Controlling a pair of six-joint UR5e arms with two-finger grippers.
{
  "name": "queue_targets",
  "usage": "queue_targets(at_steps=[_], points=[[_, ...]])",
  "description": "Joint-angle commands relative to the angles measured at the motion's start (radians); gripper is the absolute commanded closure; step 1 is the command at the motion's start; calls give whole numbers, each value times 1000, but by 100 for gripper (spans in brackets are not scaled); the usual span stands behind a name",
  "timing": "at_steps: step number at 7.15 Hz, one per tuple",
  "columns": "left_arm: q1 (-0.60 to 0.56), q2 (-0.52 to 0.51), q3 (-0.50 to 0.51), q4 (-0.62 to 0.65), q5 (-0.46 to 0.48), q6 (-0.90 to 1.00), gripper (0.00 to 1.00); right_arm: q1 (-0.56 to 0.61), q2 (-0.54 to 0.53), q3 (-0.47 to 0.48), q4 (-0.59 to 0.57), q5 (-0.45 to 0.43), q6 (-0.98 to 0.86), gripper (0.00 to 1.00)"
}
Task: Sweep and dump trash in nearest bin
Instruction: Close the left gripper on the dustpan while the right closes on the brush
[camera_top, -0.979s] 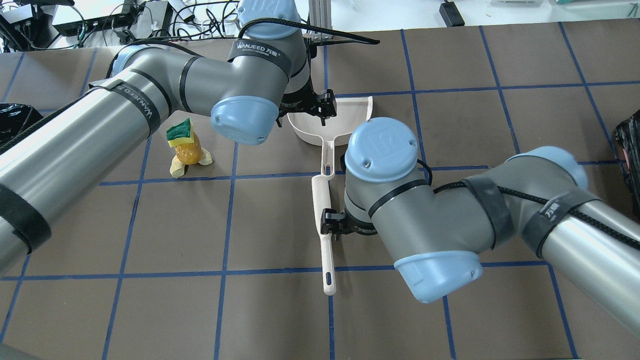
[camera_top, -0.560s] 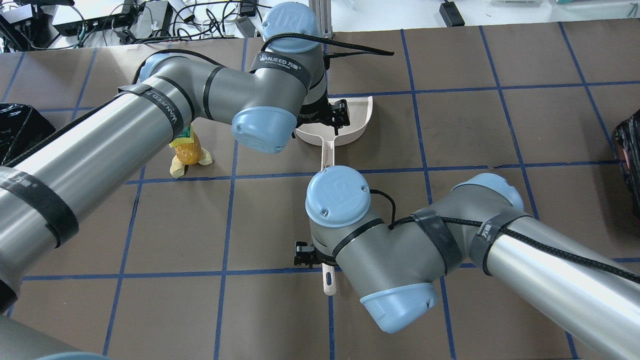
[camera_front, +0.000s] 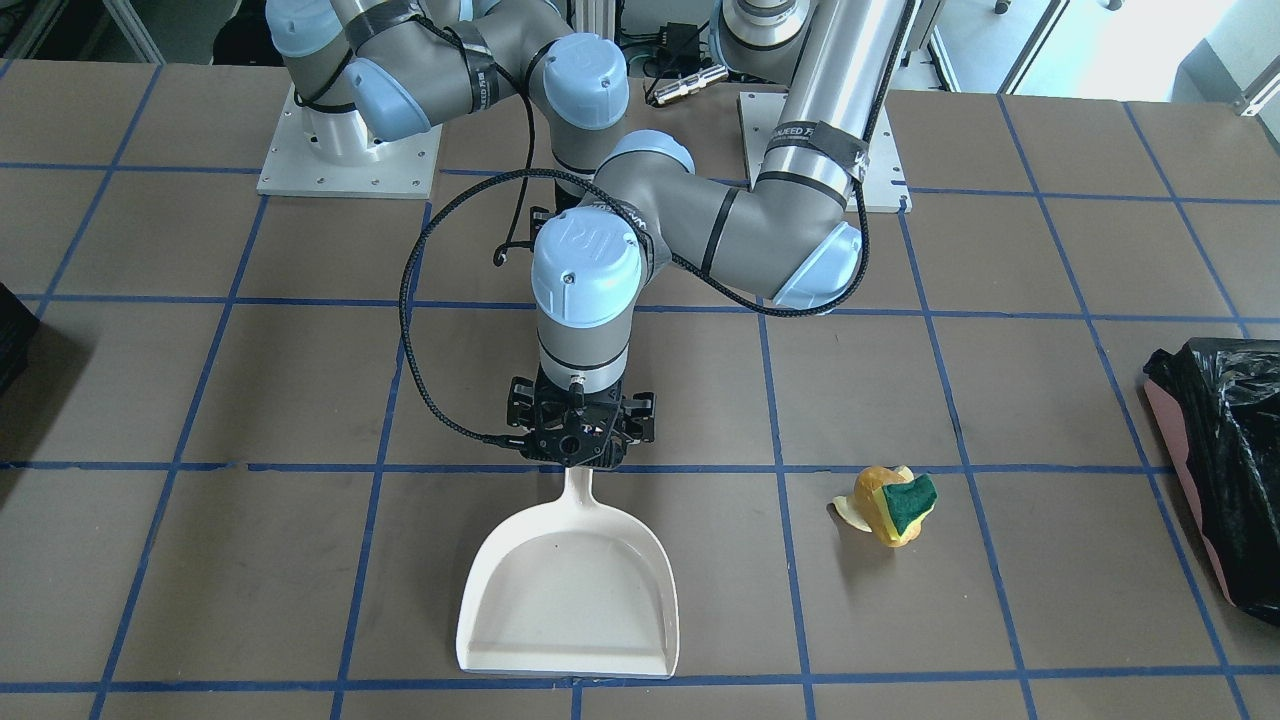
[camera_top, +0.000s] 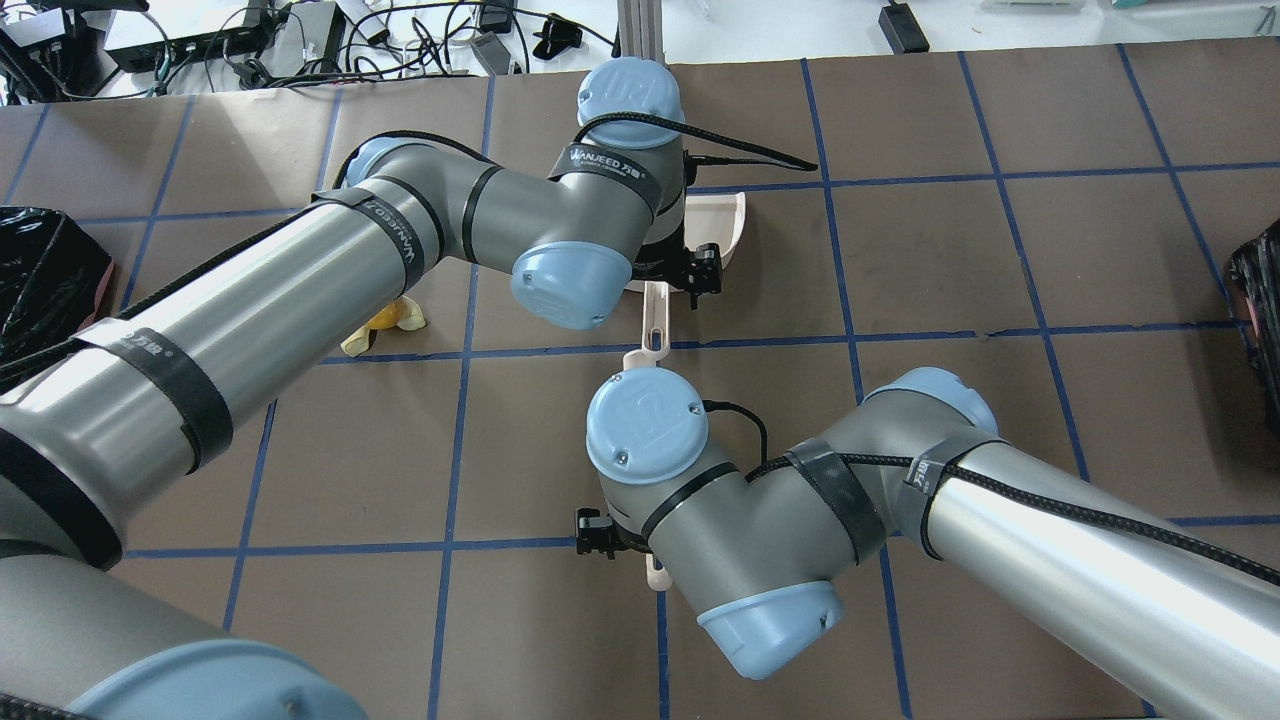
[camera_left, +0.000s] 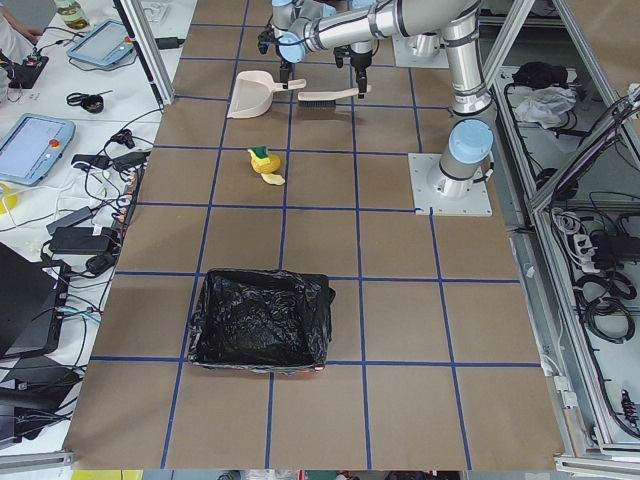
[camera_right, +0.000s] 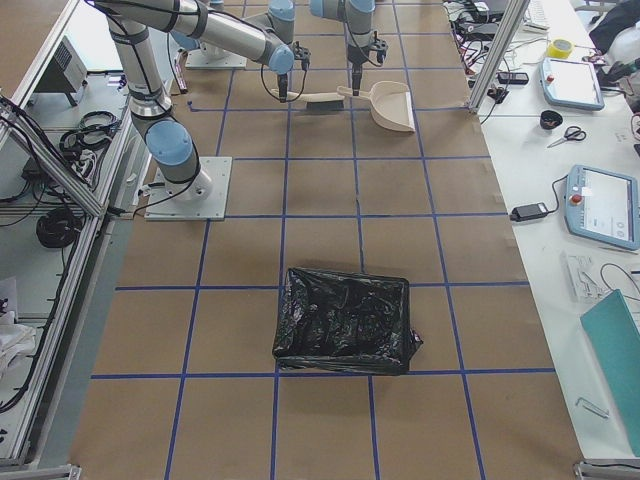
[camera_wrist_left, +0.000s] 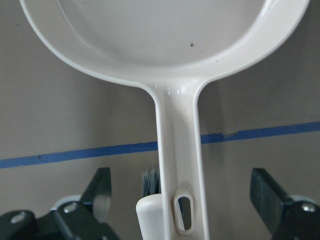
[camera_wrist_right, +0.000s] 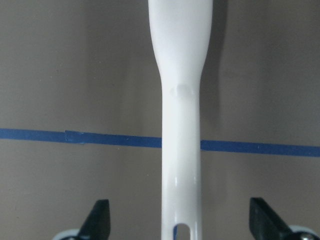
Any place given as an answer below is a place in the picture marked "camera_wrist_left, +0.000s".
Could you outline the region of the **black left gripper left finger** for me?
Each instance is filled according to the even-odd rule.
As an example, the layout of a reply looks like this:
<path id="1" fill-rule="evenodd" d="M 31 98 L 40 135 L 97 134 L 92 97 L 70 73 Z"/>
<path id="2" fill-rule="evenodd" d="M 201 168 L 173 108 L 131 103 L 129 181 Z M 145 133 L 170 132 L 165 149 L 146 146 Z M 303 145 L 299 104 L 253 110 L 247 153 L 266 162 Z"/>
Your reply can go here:
<path id="1" fill-rule="evenodd" d="M 99 168 L 81 195 L 60 198 L 51 208 L 57 232 L 52 240 L 110 240 L 104 223 L 111 203 L 111 171 Z"/>

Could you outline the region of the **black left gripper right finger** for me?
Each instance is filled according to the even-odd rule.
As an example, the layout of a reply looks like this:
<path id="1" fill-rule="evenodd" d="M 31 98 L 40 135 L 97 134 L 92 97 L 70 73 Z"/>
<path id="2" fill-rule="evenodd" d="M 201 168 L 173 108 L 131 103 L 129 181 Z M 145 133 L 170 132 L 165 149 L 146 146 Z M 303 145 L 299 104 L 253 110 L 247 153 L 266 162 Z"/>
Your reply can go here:
<path id="1" fill-rule="evenodd" d="M 249 198 L 273 240 L 320 238 L 320 205 L 288 194 L 264 168 L 252 169 Z"/>

